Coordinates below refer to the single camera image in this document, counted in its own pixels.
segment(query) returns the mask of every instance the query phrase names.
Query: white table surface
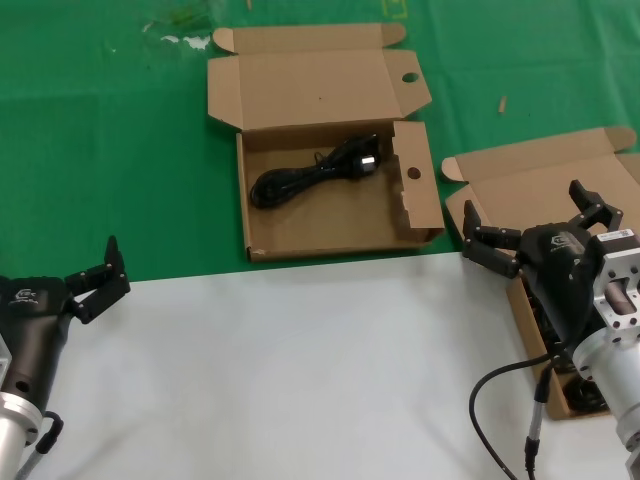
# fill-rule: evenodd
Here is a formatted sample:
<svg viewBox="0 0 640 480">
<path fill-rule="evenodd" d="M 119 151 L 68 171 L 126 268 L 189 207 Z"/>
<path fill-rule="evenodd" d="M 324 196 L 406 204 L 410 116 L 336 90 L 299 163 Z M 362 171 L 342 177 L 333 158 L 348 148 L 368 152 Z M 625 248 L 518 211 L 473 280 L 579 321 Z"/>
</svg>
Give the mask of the white table surface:
<svg viewBox="0 0 640 480">
<path fill-rule="evenodd" d="M 458 254 L 135 283 L 72 324 L 32 478 L 506 478 L 467 413 L 525 358 L 506 285 Z M 523 371 L 478 402 L 521 478 L 532 395 Z M 611 417 L 542 436 L 539 480 L 626 478 Z"/>
</svg>

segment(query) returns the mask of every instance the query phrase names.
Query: cardboard box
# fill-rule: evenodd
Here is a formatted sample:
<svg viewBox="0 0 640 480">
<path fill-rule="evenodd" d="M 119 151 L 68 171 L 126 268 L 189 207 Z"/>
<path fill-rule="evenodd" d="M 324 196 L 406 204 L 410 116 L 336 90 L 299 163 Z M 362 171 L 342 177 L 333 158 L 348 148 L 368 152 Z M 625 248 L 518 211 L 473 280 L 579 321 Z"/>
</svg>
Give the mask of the cardboard box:
<svg viewBox="0 0 640 480">
<path fill-rule="evenodd" d="M 213 33 L 236 54 L 209 61 L 208 111 L 242 131 L 240 200 L 252 261 L 420 248 L 444 230 L 424 124 L 400 121 L 431 96 L 415 53 L 384 49 L 404 36 L 401 24 Z M 265 171 L 312 165 L 316 152 L 374 132 L 383 161 L 371 177 L 327 181 L 272 210 L 250 204 Z"/>
<path fill-rule="evenodd" d="M 640 231 L 640 154 L 618 153 L 635 141 L 630 128 L 596 128 L 447 158 L 443 175 L 450 181 L 468 182 L 447 199 L 447 210 L 461 236 L 466 200 L 473 201 L 487 226 L 525 230 L 568 221 L 578 213 L 568 193 L 571 180 L 578 179 L 587 190 L 598 192 L 624 212 L 621 228 Z M 604 228 L 597 225 L 591 231 L 602 233 Z M 507 295 L 527 355 L 545 354 L 522 279 L 511 283 Z M 543 368 L 533 368 L 536 381 Z M 593 416 L 569 409 L 562 393 L 569 378 L 554 373 L 549 416 Z"/>
</svg>

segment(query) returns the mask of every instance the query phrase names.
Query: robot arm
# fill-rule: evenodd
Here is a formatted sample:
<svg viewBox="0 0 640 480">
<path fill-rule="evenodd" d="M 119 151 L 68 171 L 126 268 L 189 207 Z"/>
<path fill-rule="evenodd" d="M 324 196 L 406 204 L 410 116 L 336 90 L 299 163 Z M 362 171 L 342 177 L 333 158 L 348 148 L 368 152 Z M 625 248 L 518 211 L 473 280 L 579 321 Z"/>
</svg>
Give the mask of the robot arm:
<svg viewBox="0 0 640 480">
<path fill-rule="evenodd" d="M 640 479 L 640 237 L 618 230 L 622 212 L 580 182 L 569 194 L 580 210 L 564 223 L 519 232 L 484 227 L 465 204 L 463 255 L 501 275 L 520 270 L 579 374 L 594 381 L 631 452 L 627 468 Z M 601 223 L 607 233 L 591 235 Z M 515 256 L 496 250 L 508 249 Z"/>
<path fill-rule="evenodd" d="M 24 447 L 39 437 L 43 417 L 55 415 L 46 407 L 71 319 L 87 324 L 129 291 L 115 237 L 109 238 L 104 264 L 65 280 L 0 277 L 0 480 L 16 477 Z M 58 418 L 53 428 L 61 424 Z M 46 453 L 52 438 L 43 438 L 35 453 Z M 35 466 L 30 460 L 29 471 Z M 20 478 L 26 478 L 24 470 Z"/>
</svg>

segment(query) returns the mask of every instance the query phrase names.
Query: green tablecloth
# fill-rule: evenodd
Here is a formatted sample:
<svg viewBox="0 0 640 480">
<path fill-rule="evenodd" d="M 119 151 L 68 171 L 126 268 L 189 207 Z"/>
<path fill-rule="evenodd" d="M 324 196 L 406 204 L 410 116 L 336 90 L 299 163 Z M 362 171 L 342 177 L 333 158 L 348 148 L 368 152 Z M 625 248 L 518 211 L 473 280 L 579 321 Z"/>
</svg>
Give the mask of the green tablecloth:
<svg viewBox="0 0 640 480">
<path fill-rule="evenodd" d="M 264 268 L 244 257 L 234 131 L 206 113 L 206 60 L 222 53 L 161 38 L 377 21 L 403 22 L 418 52 L 436 168 L 640 122 L 637 0 L 2 0 L 0 274 L 85 268 L 110 233 L 133 280 Z M 447 235 L 424 253 L 453 248 Z"/>
</svg>

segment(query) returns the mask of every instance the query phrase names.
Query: black cable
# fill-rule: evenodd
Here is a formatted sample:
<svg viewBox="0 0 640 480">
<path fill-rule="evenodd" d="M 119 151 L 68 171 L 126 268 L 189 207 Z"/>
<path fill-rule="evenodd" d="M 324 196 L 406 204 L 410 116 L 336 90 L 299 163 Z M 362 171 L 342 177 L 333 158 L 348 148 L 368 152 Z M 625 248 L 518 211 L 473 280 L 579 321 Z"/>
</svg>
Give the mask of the black cable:
<svg viewBox="0 0 640 480">
<path fill-rule="evenodd" d="M 276 168 L 260 175 L 251 188 L 256 208 L 273 208 L 325 180 L 357 180 L 375 172 L 380 164 L 378 135 L 354 137 L 326 157 L 315 155 L 316 164 L 303 168 Z"/>
<path fill-rule="evenodd" d="M 497 368 L 497 369 L 493 370 L 492 372 L 487 373 L 484 377 L 482 377 L 480 379 L 480 381 L 478 383 L 476 383 L 476 386 L 473 387 L 473 390 L 471 391 L 471 396 L 469 397 L 469 416 L 471 417 L 471 423 L 473 424 L 473 428 L 475 429 L 476 433 L 478 434 L 478 437 L 480 437 L 480 441 L 482 442 L 484 447 L 487 449 L 487 451 L 489 452 L 491 457 L 493 457 L 493 459 L 498 464 L 498 466 L 502 469 L 502 471 L 505 473 L 505 475 L 507 477 L 509 477 L 511 480 L 518 480 L 518 477 L 516 477 L 513 474 L 513 472 L 511 470 L 509 470 L 509 467 L 507 467 L 507 465 L 502 461 L 502 459 L 500 458 L 498 453 L 493 449 L 493 447 L 489 443 L 489 440 L 487 440 L 487 437 L 485 436 L 484 432 L 482 431 L 482 428 L 480 428 L 480 424 L 478 423 L 478 419 L 476 418 L 476 411 L 475 411 L 475 409 L 476 409 L 476 407 L 475 407 L 476 397 L 478 396 L 478 393 L 480 392 L 480 389 L 489 380 L 491 380 L 492 378 L 495 378 L 498 375 L 502 375 L 503 373 L 513 372 L 514 370 L 520 370 L 521 368 L 533 367 L 534 365 L 538 365 L 540 363 L 544 363 L 544 362 L 546 362 L 548 360 L 551 360 L 551 358 L 554 355 L 555 354 L 553 354 L 553 353 L 545 353 L 544 355 L 541 355 L 541 356 L 536 357 L 536 358 L 532 358 L 531 360 L 525 360 L 523 362 L 512 363 L 511 365 L 505 365 L 504 367 Z"/>
<path fill-rule="evenodd" d="M 596 413 L 608 408 L 595 382 L 585 380 L 579 375 L 569 380 L 563 391 L 571 410 L 580 413 Z"/>
<path fill-rule="evenodd" d="M 509 469 L 509 467 L 507 467 L 507 465 L 502 461 L 498 453 L 493 449 L 493 447 L 489 443 L 489 440 L 487 439 L 484 432 L 482 431 L 482 428 L 480 428 L 480 424 L 478 423 L 478 419 L 476 417 L 476 412 L 475 412 L 475 408 L 476 408 L 475 403 L 476 403 L 476 398 L 478 396 L 478 393 L 480 392 L 480 389 L 492 378 L 495 378 L 498 375 L 502 375 L 503 373 L 513 372 L 514 370 L 520 370 L 521 368 L 533 367 L 534 365 L 539 365 L 548 360 L 552 360 L 555 356 L 558 355 L 558 352 L 564 351 L 569 345 L 571 345 L 573 342 L 578 340 L 582 335 L 582 332 L 586 328 L 587 324 L 589 323 L 589 317 L 591 316 L 591 311 L 593 308 L 593 285 L 587 284 L 587 292 L 588 292 L 587 311 L 585 312 L 584 318 L 582 319 L 582 322 L 580 323 L 579 328 L 576 329 L 573 335 L 569 335 L 564 342 L 560 342 L 557 346 L 558 349 L 556 351 L 548 352 L 539 357 L 532 358 L 531 360 L 512 363 L 511 365 L 505 365 L 504 367 L 497 368 L 492 372 L 487 373 L 484 377 L 482 377 L 478 381 L 478 383 L 476 383 L 475 387 L 473 387 L 473 390 L 471 391 L 471 395 L 469 396 L 469 417 L 471 417 L 471 423 L 473 425 L 473 428 L 478 434 L 480 441 L 482 442 L 484 447 L 487 449 L 487 451 L 489 452 L 493 460 L 502 469 L 504 474 L 507 477 L 509 477 L 511 480 L 518 480 L 518 477 L 516 477 L 513 474 L 513 472 Z M 533 473 L 533 470 L 531 470 L 528 473 L 531 478 L 531 474 Z"/>
<path fill-rule="evenodd" d="M 64 427 L 64 422 L 57 413 L 47 411 L 44 413 L 44 416 L 45 418 L 53 420 L 53 423 L 51 424 L 49 431 L 45 433 L 36 444 L 36 451 L 41 455 L 49 453 L 49 450 L 51 450 L 58 440 L 58 436 L 60 435 L 60 432 L 62 432 L 62 427 Z"/>
</svg>

